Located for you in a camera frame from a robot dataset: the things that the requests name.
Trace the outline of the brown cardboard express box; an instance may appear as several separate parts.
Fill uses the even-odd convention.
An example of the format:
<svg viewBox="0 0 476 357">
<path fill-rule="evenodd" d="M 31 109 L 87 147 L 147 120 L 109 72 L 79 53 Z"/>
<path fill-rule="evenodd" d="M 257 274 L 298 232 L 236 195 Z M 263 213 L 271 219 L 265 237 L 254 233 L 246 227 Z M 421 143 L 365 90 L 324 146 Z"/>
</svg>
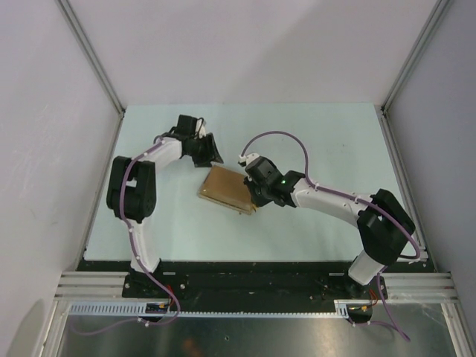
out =
<svg viewBox="0 0 476 357">
<path fill-rule="evenodd" d="M 240 213 L 251 215 L 252 201 L 241 173 L 220 166 L 212 166 L 199 188 L 198 196 Z"/>
</svg>

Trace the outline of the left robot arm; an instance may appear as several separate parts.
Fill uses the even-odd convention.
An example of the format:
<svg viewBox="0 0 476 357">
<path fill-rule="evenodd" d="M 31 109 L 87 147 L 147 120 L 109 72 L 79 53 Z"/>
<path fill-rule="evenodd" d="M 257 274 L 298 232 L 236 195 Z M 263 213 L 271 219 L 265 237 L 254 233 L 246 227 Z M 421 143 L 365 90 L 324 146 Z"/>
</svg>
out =
<svg viewBox="0 0 476 357">
<path fill-rule="evenodd" d="M 112 162 L 106 205 L 127 226 L 131 268 L 144 273 L 138 288 L 151 298 L 160 295 L 164 288 L 164 278 L 154 272 L 161 258 L 148 231 L 157 202 L 156 176 L 185 156 L 191 158 L 196 168 L 223 162 L 203 118 L 179 115 L 177 124 L 157 135 L 150 148 L 134 158 L 117 156 Z"/>
</svg>

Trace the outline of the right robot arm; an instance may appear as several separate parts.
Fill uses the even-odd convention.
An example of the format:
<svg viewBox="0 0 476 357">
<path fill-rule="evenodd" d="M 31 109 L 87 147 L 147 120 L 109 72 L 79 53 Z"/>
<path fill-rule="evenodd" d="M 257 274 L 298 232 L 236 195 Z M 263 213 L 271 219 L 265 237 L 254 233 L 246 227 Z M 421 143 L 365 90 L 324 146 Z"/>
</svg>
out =
<svg viewBox="0 0 476 357">
<path fill-rule="evenodd" d="M 272 202 L 316 210 L 358 229 L 363 250 L 343 279 L 344 292 L 351 298 L 361 298 L 371 280 L 402 257 L 415 231 L 414 222 L 388 190 L 364 197 L 339 193 L 310 184 L 304 173 L 290 170 L 282 174 L 271 160 L 256 153 L 240 156 L 239 165 L 245 169 L 244 185 L 255 206 Z"/>
</svg>

